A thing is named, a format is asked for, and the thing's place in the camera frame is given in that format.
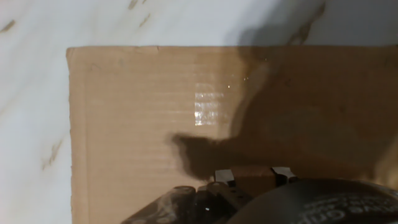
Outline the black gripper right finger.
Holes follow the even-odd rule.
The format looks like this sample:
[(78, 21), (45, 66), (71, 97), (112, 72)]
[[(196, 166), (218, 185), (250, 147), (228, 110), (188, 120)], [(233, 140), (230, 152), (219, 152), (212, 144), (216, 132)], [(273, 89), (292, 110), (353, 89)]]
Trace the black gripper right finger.
[(289, 167), (272, 167), (271, 170), (275, 175), (276, 187), (292, 184), (299, 180)]

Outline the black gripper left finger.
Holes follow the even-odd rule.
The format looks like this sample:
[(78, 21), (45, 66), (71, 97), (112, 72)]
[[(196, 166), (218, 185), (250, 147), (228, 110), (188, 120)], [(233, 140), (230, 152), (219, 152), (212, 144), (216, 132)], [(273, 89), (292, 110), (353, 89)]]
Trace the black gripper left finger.
[(216, 170), (215, 181), (206, 186), (207, 191), (222, 198), (234, 209), (243, 208), (252, 197), (237, 187), (232, 170)]

